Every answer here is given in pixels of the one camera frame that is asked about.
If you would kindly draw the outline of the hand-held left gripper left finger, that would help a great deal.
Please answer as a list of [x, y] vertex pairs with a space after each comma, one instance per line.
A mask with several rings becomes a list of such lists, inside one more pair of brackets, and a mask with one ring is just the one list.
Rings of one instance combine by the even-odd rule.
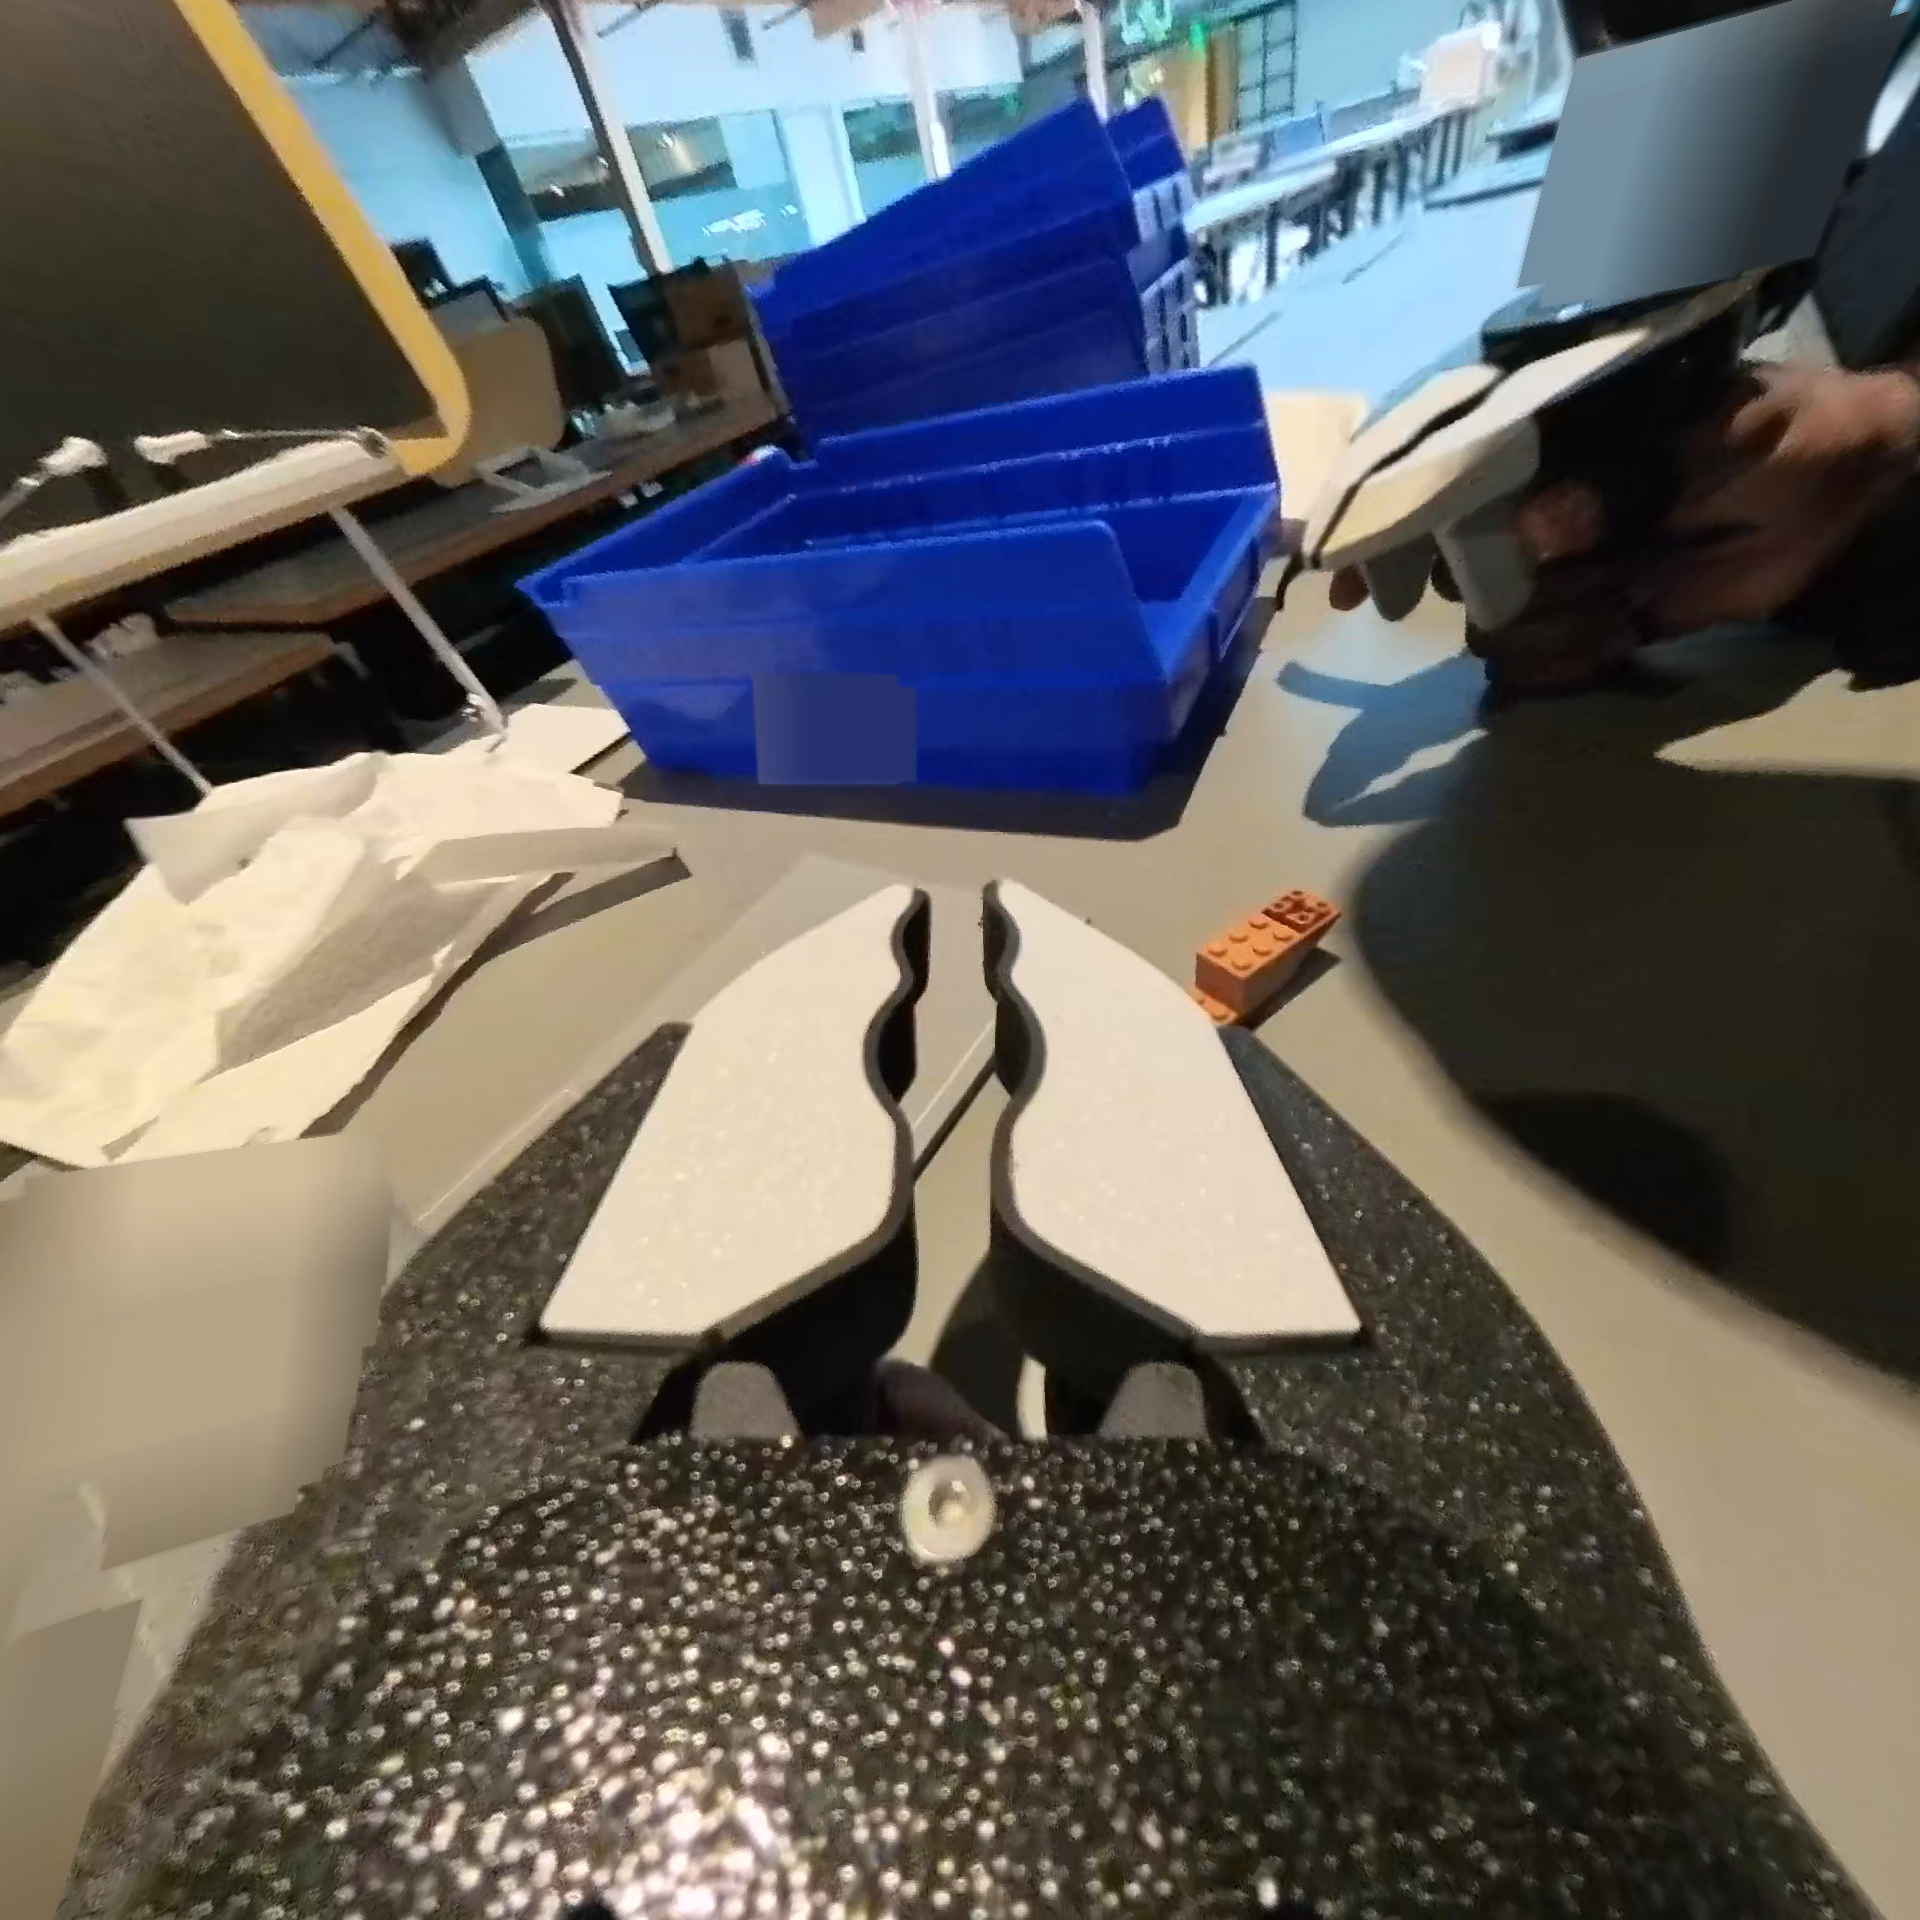
[[924, 892], [888, 880], [722, 988], [542, 1306], [548, 1340], [761, 1340], [916, 1286]]

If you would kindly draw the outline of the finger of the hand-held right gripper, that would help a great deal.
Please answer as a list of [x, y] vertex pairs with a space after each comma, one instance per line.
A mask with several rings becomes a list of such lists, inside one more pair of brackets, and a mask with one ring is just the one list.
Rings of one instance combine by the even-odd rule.
[[1501, 386], [1493, 367], [1428, 370], [1380, 406], [1348, 442], [1309, 520], [1302, 565], [1356, 574], [1385, 621], [1428, 592], [1437, 531], [1462, 473], [1483, 458], [1473, 414]]
[[1385, 617], [1418, 597], [1442, 556], [1482, 629], [1512, 623], [1537, 589], [1515, 501], [1541, 468], [1541, 417], [1641, 355], [1651, 329], [1613, 329], [1515, 371], [1435, 371], [1368, 425], [1317, 501], [1317, 568], [1362, 568]]

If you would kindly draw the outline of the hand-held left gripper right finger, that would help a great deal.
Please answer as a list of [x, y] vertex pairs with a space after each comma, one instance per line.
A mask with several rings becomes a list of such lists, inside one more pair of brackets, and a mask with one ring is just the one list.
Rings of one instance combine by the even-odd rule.
[[1157, 966], [1022, 880], [982, 892], [1006, 1111], [993, 1221], [1137, 1340], [1356, 1340], [1224, 1036]]

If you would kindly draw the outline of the person's right forearm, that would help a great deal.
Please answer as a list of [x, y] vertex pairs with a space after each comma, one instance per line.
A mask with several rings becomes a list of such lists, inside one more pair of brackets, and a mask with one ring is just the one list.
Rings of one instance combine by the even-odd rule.
[[1789, 355], [1850, 371], [1917, 359], [1917, 115], [1858, 163], [1824, 230]]

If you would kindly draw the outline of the grey desk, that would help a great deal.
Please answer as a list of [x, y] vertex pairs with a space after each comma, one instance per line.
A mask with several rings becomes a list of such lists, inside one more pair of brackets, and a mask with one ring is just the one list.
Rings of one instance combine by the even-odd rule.
[[1712, 637], [1482, 710], [1460, 613], [1274, 613], [1199, 770], [1138, 805], [704, 803], [694, 873], [555, 900], [373, 1086], [442, 1225], [717, 975], [802, 860], [1029, 886], [1168, 972], [1269, 892], [1346, 919], [1269, 1042], [1490, 1256], [1591, 1397], [1701, 1636], [1885, 1913], [1917, 1894], [1917, 675]]

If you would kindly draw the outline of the person's right hand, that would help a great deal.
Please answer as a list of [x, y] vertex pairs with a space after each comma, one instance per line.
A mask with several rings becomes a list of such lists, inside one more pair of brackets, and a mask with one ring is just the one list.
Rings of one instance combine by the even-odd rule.
[[1523, 491], [1523, 613], [1468, 621], [1505, 695], [1575, 691], [1635, 652], [1763, 623], [1803, 601], [1917, 479], [1917, 359], [1750, 364], [1669, 442]]

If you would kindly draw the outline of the white background tables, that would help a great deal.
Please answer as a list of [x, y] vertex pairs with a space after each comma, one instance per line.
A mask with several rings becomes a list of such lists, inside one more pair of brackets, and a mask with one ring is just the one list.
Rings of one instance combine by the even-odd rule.
[[1197, 187], [1184, 230], [1197, 308], [1221, 309], [1270, 294], [1328, 250], [1418, 211], [1452, 211], [1544, 181], [1558, 107], [1493, 120], [1488, 107], [1407, 107], [1302, 144], [1309, 123], [1262, 141], [1260, 165], [1221, 165]]

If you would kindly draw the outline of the stack of blue plastic bins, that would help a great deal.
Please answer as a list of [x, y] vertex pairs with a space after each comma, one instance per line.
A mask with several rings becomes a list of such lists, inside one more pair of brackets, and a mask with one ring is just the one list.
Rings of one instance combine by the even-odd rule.
[[1168, 101], [1087, 101], [922, 185], [755, 288], [807, 446], [1192, 371], [1192, 176]]

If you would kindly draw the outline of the crumpled white paper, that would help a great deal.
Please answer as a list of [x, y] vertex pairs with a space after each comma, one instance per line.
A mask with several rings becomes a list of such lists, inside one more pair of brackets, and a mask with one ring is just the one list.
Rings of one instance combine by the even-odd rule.
[[550, 880], [675, 845], [517, 734], [130, 825], [134, 883], [5, 1027], [5, 1144], [92, 1169], [305, 1134]]

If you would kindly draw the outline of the large blue plastic bin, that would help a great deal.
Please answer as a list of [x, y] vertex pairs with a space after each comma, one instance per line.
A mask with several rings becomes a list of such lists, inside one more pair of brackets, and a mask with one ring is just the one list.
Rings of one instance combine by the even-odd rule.
[[1213, 367], [763, 451], [517, 589], [670, 775], [1129, 794], [1279, 505], [1262, 376]]

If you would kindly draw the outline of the wooden workbench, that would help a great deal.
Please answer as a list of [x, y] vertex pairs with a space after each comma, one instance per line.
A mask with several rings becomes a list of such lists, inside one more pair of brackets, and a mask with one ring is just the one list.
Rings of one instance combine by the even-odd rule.
[[[421, 588], [513, 556], [546, 536], [585, 530], [590, 514], [637, 501], [695, 460], [738, 451], [780, 426], [786, 414], [755, 389], [646, 435], [585, 446], [588, 479], [576, 490], [496, 511], [493, 491], [475, 483], [373, 524], [373, 542], [407, 588]], [[185, 629], [185, 639], [161, 639], [130, 660], [134, 695], [158, 698], [150, 714], [161, 732], [202, 725], [338, 657], [346, 623], [383, 602], [388, 588], [338, 531], [266, 565], [226, 564], [209, 585], [161, 602], [161, 623]], [[5, 815], [149, 747], [104, 691], [58, 683], [5, 710]]]

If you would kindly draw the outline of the cardboard boxes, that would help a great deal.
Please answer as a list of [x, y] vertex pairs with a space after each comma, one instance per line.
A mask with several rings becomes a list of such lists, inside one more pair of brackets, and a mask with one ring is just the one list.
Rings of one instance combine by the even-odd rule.
[[787, 411], [755, 283], [757, 268], [699, 257], [607, 288], [646, 379], [676, 411], [748, 396], [768, 400], [775, 414]]

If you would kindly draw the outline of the white metal stand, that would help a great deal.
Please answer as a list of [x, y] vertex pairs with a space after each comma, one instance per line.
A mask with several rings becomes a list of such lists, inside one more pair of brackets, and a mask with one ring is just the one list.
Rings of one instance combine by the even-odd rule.
[[445, 626], [429, 614], [397, 564], [351, 511], [361, 498], [403, 475], [424, 475], [455, 465], [472, 441], [467, 425], [435, 435], [383, 434], [373, 426], [294, 430], [294, 426], [209, 426], [136, 435], [134, 451], [150, 468], [175, 468], [198, 451], [245, 446], [269, 451], [253, 468], [213, 483], [198, 483], [164, 498], [118, 506], [104, 517], [52, 530], [47, 536], [5, 542], [5, 629], [33, 626], [134, 732], [182, 775], [198, 796], [213, 784], [172, 739], [149, 717], [108, 668], [78, 645], [58, 623], [58, 613], [98, 601], [112, 588], [136, 585], [242, 542], [270, 536], [305, 517], [328, 514], [351, 550], [386, 588], [388, 601], [414, 621], [431, 654], [462, 687], [467, 717], [493, 739], [509, 734], [509, 721], [482, 675], [467, 668]]

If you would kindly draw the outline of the black board with yellow edge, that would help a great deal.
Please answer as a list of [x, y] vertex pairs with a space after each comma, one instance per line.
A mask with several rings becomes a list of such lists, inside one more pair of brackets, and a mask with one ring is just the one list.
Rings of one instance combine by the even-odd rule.
[[424, 473], [472, 396], [231, 3], [8, 3], [5, 473], [217, 426]]

